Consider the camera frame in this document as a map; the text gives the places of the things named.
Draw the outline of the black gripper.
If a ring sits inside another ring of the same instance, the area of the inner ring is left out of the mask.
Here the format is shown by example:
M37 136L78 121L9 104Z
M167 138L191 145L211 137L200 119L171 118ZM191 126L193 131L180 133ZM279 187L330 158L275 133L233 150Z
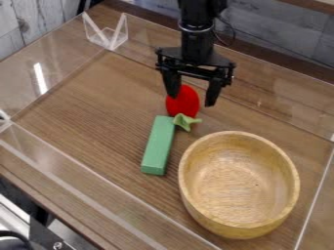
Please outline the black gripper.
M232 83L236 64L215 51L211 52L203 62L185 60L181 56L180 47L157 48L155 54L155 66L156 70L161 73L168 96L172 99L177 97L183 76L205 81L209 80L205 90L204 106L213 106L223 84L229 85Z

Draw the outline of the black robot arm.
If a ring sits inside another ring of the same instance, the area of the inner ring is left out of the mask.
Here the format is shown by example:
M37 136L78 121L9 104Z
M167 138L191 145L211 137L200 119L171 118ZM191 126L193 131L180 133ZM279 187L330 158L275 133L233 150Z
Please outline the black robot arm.
M215 19L227 9L227 0L177 0L177 5L181 46L155 50L156 70L172 99L179 96L183 76L207 81L204 105L213 106L221 89L232 83L236 68L213 50Z

